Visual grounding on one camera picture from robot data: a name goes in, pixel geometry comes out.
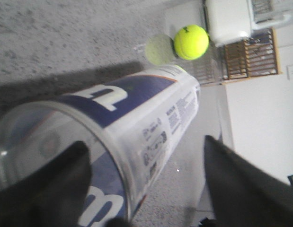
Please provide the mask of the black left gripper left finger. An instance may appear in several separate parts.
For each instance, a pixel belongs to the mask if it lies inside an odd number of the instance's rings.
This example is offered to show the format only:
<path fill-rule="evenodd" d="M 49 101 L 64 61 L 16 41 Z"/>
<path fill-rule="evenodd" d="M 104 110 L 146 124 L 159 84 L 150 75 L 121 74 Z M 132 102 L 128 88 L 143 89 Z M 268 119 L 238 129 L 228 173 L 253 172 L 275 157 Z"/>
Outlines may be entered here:
<path fill-rule="evenodd" d="M 35 173 L 0 191 L 0 227 L 75 227 L 91 180 L 89 149 L 72 143 Z"/>

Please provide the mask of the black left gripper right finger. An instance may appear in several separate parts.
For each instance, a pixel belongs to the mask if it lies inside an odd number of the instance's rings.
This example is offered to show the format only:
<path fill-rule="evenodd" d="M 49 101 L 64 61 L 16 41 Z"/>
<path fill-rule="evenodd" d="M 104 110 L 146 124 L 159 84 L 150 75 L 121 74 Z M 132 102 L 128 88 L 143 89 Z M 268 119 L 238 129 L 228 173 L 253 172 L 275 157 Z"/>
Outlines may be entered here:
<path fill-rule="evenodd" d="M 293 227 L 293 187 L 263 172 L 210 135 L 204 170 L 219 227 Z"/>

